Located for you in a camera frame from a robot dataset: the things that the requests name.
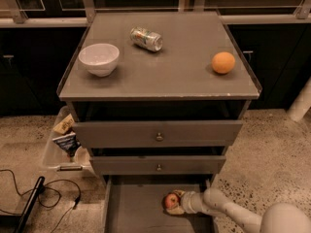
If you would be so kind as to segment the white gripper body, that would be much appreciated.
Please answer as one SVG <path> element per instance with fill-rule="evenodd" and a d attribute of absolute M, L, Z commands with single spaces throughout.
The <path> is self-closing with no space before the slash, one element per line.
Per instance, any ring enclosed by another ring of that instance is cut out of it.
<path fill-rule="evenodd" d="M 202 213 L 202 194 L 194 191 L 187 191 L 181 198 L 181 206 L 187 214 Z"/>

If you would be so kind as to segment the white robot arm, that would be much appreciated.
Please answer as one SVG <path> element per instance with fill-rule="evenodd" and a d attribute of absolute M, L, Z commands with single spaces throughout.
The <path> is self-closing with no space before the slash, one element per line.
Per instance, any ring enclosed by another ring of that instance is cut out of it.
<path fill-rule="evenodd" d="M 286 111 L 249 111 L 244 121 L 214 184 L 167 195 L 166 212 L 224 215 L 238 233 L 311 233 L 310 85 Z"/>

